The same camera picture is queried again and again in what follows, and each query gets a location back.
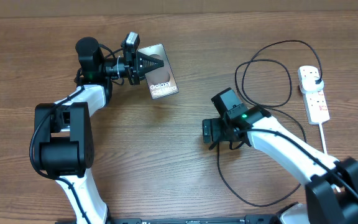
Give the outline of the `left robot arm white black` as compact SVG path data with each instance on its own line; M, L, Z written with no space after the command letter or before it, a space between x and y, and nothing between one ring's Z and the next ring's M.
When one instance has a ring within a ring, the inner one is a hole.
M65 192L76 215L75 223L112 223L109 208L101 199L93 178L94 142L91 116L104 108L118 79L138 85L146 73L163 67L163 60L140 53L140 37L130 32L122 41L121 57L93 37L75 46L80 68L76 90L54 103L35 108L34 133L29 157L33 169L54 180Z

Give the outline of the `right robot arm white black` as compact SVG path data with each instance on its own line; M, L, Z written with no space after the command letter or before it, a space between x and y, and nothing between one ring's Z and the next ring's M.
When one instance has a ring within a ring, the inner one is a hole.
M203 141L246 144L264 152L287 170L306 194L270 217L269 223L358 223L358 161L340 161L285 129L261 106L247 108L232 88L213 96L218 118L204 119Z

